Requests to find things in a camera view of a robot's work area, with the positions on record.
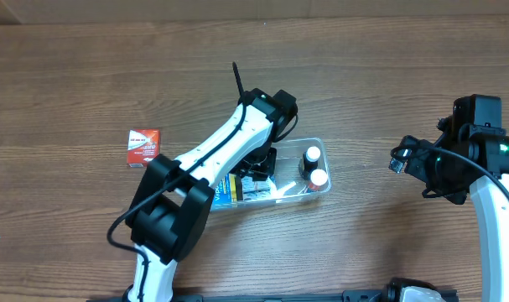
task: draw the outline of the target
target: wooden table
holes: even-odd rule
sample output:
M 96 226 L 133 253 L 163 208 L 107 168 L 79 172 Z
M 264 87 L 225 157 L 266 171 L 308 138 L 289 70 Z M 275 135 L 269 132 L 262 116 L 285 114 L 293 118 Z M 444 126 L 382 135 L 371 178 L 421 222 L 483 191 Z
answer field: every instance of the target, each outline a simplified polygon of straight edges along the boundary
M 298 98 L 290 138 L 319 137 L 333 189 L 297 205 L 210 215 L 176 293 L 334 293 L 393 276 L 480 300 L 471 202 L 423 200 L 388 170 L 402 136 L 436 139 L 454 99 L 500 96 L 509 132 L 509 16 L 0 26 L 0 301 L 121 294 L 135 255 L 105 233 L 143 169 L 130 128 L 174 157 L 247 89 Z M 123 226 L 117 238 L 129 242 Z

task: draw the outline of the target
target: transparent tray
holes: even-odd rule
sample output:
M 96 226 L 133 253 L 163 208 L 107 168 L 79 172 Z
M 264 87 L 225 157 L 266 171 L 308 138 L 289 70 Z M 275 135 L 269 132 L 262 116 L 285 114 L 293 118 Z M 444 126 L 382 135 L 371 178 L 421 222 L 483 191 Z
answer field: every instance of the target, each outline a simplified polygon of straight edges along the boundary
M 299 163 L 303 158 L 303 153 L 312 146 L 319 148 L 321 151 L 318 169 L 323 169 L 329 177 L 319 190 L 307 192 L 309 181 L 304 180 L 299 174 Z M 274 176 L 266 182 L 253 184 L 250 178 L 239 180 L 233 175 L 227 175 L 216 186 L 216 196 L 211 211 L 313 200 L 330 190 L 329 161 L 327 160 L 325 146 L 319 138 L 287 140 L 274 143 L 273 147 L 277 150 Z M 234 189 L 236 181 L 241 181 L 243 189 L 245 189 L 242 190 L 244 198 L 241 200 L 233 197 L 236 193 Z

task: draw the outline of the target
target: robotic arm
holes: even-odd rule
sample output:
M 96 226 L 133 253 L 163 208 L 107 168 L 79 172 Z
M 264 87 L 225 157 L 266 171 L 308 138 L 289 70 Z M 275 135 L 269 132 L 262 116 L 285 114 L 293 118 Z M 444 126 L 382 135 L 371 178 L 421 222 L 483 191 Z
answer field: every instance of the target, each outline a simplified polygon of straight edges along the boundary
M 271 148 L 271 143 L 291 131 L 282 134 L 294 117 L 297 121 L 296 99 L 285 91 L 279 91 L 275 96 L 257 88 L 243 91 L 235 64 L 234 72 L 240 99 L 231 118 L 188 153 L 175 160 L 160 154 L 148 164 L 131 208 L 146 202 L 165 184 L 211 154 L 190 175 L 168 190 L 184 197 L 181 206 L 158 195 L 126 219 L 126 224 L 132 228 L 131 239 L 135 248 L 146 253 L 148 263 L 138 256 L 134 284 L 124 295 L 124 300 L 170 301 L 175 269 L 204 231 L 217 183 L 230 172 L 250 175 L 255 180 L 265 180 L 274 172 L 276 149 Z M 144 280 L 145 265 L 148 265 L 148 275 Z
M 501 100 L 462 97 L 454 102 L 453 115 L 439 121 L 438 129 L 443 134 L 435 143 L 404 137 L 392 151 L 389 168 L 401 173 L 407 164 L 404 172 L 426 184 L 424 198 L 445 197 L 462 205 L 470 192 L 480 230 L 482 301 L 509 302 L 509 193 L 465 162 L 479 165 L 509 192 L 509 137 L 501 126 Z

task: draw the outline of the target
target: white bottle cap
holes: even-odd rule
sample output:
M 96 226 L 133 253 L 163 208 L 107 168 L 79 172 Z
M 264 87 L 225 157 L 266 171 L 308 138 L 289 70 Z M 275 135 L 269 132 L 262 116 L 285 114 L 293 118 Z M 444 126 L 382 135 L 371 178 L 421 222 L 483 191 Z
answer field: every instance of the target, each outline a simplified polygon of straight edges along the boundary
M 327 175 L 327 172 L 323 171 L 322 169 L 315 169 L 312 171 L 312 174 L 310 174 L 310 181 L 314 185 L 324 185 L 327 180 L 329 180 L 329 176 Z
M 319 148 L 317 148 L 317 147 L 310 147 L 310 148 L 308 148 L 308 150 L 306 150 L 306 159 L 309 162 L 318 161 L 320 155 L 321 155 L 321 151 L 319 151 Z

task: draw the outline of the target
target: red and white box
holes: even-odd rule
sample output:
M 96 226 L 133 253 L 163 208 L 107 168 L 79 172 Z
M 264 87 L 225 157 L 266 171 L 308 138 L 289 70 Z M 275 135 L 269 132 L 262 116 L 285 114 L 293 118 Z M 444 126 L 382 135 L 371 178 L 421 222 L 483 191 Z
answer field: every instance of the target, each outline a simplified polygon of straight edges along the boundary
M 127 165 L 133 168 L 146 167 L 159 154 L 159 130 L 133 129 L 127 141 Z

